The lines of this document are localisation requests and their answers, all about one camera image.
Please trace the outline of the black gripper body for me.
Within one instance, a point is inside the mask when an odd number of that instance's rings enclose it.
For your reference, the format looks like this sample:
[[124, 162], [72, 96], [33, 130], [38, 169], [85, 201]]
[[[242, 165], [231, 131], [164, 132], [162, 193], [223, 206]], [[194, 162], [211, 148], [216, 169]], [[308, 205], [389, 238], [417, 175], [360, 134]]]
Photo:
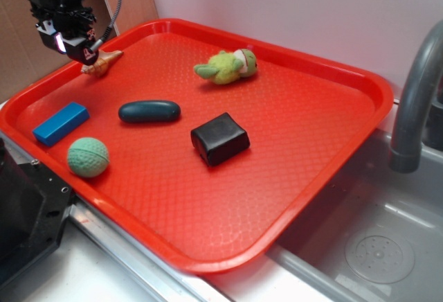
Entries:
[[84, 0], [28, 0], [33, 17], [38, 24], [50, 21], [56, 31], [67, 39], [91, 38], [96, 21], [91, 7], [83, 6]]

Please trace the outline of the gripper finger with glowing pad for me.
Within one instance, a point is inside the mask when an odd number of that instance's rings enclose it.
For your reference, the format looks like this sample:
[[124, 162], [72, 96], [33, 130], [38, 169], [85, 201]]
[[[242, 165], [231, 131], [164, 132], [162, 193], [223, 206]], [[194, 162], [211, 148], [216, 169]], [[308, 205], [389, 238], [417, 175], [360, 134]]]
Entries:
[[44, 46], [61, 54], [66, 53], [63, 37], [61, 33], [55, 29], [52, 21], [41, 21], [36, 24], [36, 29]]
[[85, 37], [64, 38], [64, 47], [67, 56], [83, 65], [91, 66], [99, 57], [97, 50], [93, 50], [96, 41]]

